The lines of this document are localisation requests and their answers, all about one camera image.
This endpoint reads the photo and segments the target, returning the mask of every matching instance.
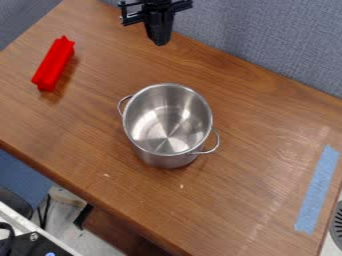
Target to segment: stainless steel pot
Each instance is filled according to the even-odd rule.
[[[122,102],[128,99],[121,112]],[[181,167],[218,147],[209,106],[204,98],[181,85],[148,86],[120,100],[117,110],[136,154],[150,166]],[[210,131],[216,135],[216,145],[201,151]]]

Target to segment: pot handle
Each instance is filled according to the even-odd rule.
[[[121,111],[121,105],[124,103],[124,101],[126,101],[128,99],[130,99],[133,97],[133,95],[128,95],[125,96],[117,103],[117,111],[120,113],[120,116],[122,117],[122,111]]]
[[[190,152],[190,153],[188,153],[189,155],[205,155],[205,154],[209,154],[209,153],[216,151],[216,149],[218,147],[218,144],[220,144],[220,137],[218,137],[217,130],[214,128],[212,128],[210,131],[214,133],[214,136],[216,136],[216,145],[214,145],[214,147],[212,149],[206,150],[206,151]]]

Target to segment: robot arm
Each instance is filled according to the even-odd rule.
[[[174,14],[192,8],[192,0],[140,0],[132,3],[120,0],[117,5],[121,8],[121,24],[128,26],[144,22],[149,39],[161,46],[170,39]],[[141,6],[141,10],[128,13],[126,8],[136,5]]]

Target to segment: wooden table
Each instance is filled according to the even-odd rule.
[[[65,0],[0,53],[1,147],[176,255],[315,255],[340,163],[313,235],[293,223],[321,148],[342,151],[342,101],[177,34],[153,46],[117,16]],[[29,80],[62,34],[76,56],[39,94]],[[137,160],[116,112],[165,81],[202,94],[221,136],[217,152],[178,170]]]

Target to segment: red block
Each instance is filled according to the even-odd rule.
[[[65,36],[54,40],[31,77],[38,90],[53,91],[63,67],[73,56],[73,45],[74,42],[69,41]]]

